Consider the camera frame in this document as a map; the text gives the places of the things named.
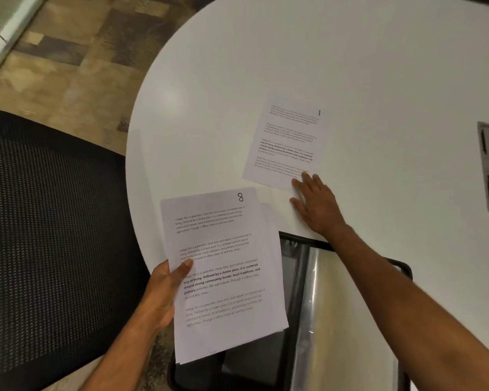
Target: forearm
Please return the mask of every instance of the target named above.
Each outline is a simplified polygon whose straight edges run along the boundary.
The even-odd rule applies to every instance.
[[[489,350],[348,226],[325,236],[421,391],[489,390]]]
[[[159,319],[140,304],[80,391],[134,391],[157,335]]]

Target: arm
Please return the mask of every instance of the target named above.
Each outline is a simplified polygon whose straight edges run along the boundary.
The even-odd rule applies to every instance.
[[[168,261],[154,269],[141,303],[80,391],[136,390],[154,339],[174,316],[176,290],[191,268],[187,259],[172,273]]]
[[[342,217],[319,176],[293,180],[290,201],[326,238],[357,285],[382,335],[422,391],[489,391],[489,350],[437,302],[372,250]]]

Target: tabletop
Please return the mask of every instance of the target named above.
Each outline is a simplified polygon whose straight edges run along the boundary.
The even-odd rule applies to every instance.
[[[280,230],[315,237],[291,193],[241,178],[268,92],[326,107],[319,171],[348,223],[489,347],[489,6],[464,0],[217,0],[152,64],[127,190],[149,268],[159,201],[256,186]]]

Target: hand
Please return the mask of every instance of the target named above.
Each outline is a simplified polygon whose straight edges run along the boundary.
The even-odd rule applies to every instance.
[[[174,317],[174,296],[179,284],[192,269],[193,260],[187,259],[170,272],[168,260],[160,263],[152,271],[149,282],[138,309],[144,316],[150,315],[156,323],[156,332],[165,328]]]
[[[337,226],[346,225],[332,190],[317,174],[312,178],[303,172],[302,182],[293,178],[291,184],[305,197],[306,205],[295,197],[290,202],[313,231],[329,240]]]

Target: mesh backrest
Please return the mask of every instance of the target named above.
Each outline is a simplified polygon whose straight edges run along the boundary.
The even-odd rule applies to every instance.
[[[139,302],[124,160],[0,111],[0,391],[102,355]]]

